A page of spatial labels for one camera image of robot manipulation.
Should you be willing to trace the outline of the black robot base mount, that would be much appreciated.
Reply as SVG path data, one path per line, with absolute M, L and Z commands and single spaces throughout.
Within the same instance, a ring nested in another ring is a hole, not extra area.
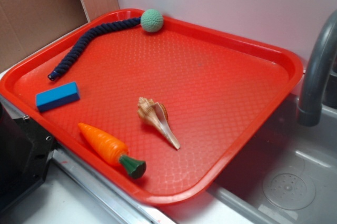
M 1 214 L 45 182 L 55 137 L 33 119 L 13 119 L 1 105 Z

